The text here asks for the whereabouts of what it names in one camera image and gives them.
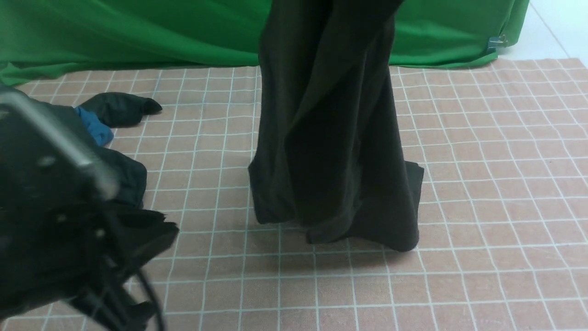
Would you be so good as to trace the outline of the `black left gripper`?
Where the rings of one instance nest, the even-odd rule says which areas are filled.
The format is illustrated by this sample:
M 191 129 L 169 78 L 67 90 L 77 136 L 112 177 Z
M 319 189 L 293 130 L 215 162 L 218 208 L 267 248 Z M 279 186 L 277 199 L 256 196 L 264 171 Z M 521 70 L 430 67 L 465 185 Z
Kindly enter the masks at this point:
M 38 102 L 97 153 L 73 107 Z M 159 211 L 102 199 L 88 176 L 1 105 L 2 318 L 58 301 L 90 318 L 151 318 L 153 290 L 141 268 L 178 234 Z

